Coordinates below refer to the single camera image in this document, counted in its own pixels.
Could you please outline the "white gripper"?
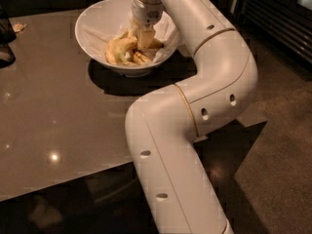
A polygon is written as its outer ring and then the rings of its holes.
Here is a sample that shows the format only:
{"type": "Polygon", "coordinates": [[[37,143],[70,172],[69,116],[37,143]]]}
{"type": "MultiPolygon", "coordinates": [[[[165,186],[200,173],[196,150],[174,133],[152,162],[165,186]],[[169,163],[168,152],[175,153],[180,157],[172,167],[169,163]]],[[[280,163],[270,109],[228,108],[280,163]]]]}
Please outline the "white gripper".
{"type": "Polygon", "coordinates": [[[164,6],[161,0],[132,0],[131,27],[129,37],[137,37],[137,47],[140,50],[148,49],[153,42],[156,31],[153,26],[146,27],[140,24],[156,24],[163,15],[164,6]]]}

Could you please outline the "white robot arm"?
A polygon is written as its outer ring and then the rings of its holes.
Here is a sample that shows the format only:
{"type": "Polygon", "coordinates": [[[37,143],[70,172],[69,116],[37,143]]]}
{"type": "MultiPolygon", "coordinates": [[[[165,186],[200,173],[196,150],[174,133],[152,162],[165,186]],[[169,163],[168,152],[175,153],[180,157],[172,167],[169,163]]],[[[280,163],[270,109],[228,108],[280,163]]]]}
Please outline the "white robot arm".
{"type": "Polygon", "coordinates": [[[210,0],[133,0],[138,20],[167,12],[192,56],[194,76],[129,108],[125,130],[136,172],[162,234],[233,234],[192,143],[240,116],[257,83],[253,54],[210,0]]]}

